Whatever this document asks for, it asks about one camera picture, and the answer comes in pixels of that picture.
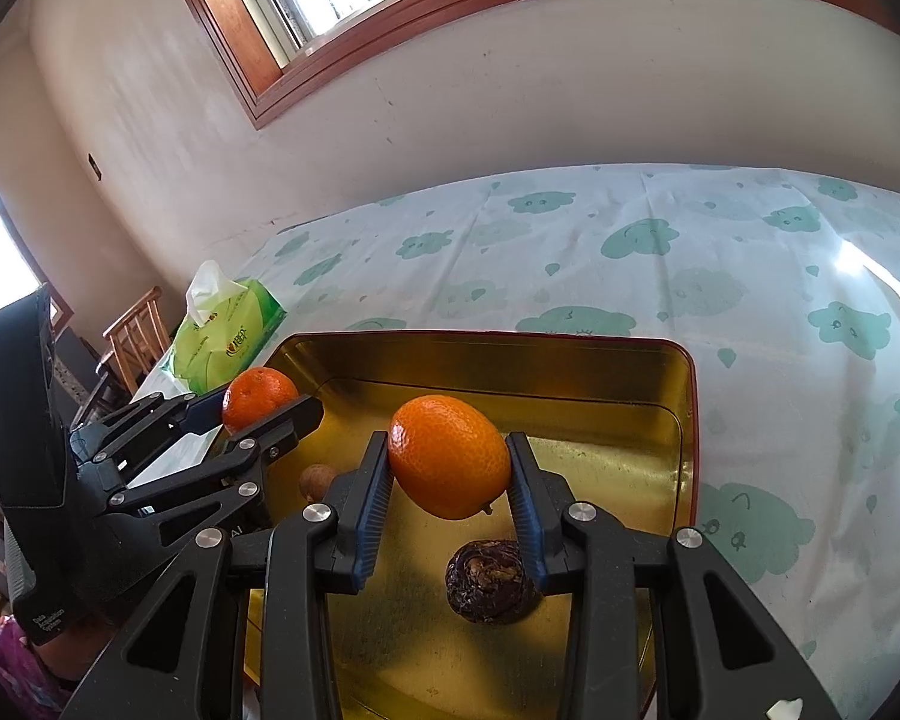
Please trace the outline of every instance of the wall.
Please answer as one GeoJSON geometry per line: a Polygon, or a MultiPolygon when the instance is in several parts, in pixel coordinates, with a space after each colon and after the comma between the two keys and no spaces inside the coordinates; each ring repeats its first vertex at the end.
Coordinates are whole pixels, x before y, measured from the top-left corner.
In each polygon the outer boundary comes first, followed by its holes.
{"type": "MultiPolygon", "coordinates": [[[[166,285],[74,155],[22,34],[0,43],[0,196],[74,310],[71,326],[98,349],[104,328],[154,284],[166,285]]],[[[182,316],[179,298],[166,313],[182,316]]]]}
{"type": "Polygon", "coordinates": [[[34,0],[31,44],[77,152],[180,288],[291,223],[503,170],[783,166],[900,191],[900,38],[818,1],[522,1],[260,132],[183,0],[34,0]]]}

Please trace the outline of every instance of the white chip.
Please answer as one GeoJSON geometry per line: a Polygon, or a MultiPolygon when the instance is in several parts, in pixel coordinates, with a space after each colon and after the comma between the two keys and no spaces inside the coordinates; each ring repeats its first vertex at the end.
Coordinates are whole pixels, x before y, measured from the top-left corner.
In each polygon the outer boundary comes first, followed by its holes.
{"type": "Polygon", "coordinates": [[[767,709],[767,717],[769,720],[800,720],[801,712],[803,712],[802,698],[795,701],[780,699],[773,707],[767,709]]]}

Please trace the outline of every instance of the gold metal tray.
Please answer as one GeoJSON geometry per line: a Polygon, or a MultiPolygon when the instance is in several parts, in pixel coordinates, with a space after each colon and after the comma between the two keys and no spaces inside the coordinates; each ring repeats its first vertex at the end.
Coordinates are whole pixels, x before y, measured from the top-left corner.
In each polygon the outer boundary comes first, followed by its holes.
{"type": "MultiPolygon", "coordinates": [[[[693,362],[669,341],[519,333],[382,331],[288,338],[266,363],[322,400],[316,432],[276,461],[266,490],[274,519],[298,512],[300,472],[351,470],[374,430],[426,392],[481,410],[502,433],[525,431],[543,469],[629,528],[669,535],[696,508],[693,362]]],[[[388,720],[552,720],[570,615],[554,596],[515,625],[466,622],[443,575],[475,538],[514,538],[506,496],[493,514],[431,517],[394,484],[376,571],[359,596],[329,597],[343,716],[388,720]]],[[[653,692],[650,606],[639,603],[640,682],[653,692]]],[[[259,674],[262,599],[251,597],[245,667],[259,674]]],[[[279,679],[269,673],[268,679],[279,679]]]]}

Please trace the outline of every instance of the orange fruit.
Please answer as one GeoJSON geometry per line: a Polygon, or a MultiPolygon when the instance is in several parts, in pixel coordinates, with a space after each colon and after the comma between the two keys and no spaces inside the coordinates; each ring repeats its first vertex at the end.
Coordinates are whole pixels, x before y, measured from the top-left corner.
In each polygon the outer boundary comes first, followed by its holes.
{"type": "Polygon", "coordinates": [[[299,395],[295,384],[279,370],[248,368],[226,388],[221,422],[231,435],[238,433],[299,395]]]}
{"type": "Polygon", "coordinates": [[[509,485],[509,452],[493,423],[448,395],[404,403],[386,446],[404,493],[435,517],[472,517],[509,485]]]}

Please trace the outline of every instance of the person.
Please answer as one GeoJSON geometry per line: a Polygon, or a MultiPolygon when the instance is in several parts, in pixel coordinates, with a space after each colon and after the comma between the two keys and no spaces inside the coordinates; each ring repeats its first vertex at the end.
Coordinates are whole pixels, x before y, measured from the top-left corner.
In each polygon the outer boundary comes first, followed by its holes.
{"type": "Polygon", "coordinates": [[[92,614],[46,644],[34,646],[12,616],[4,617],[0,686],[26,720],[56,720],[115,632],[92,614]]]}

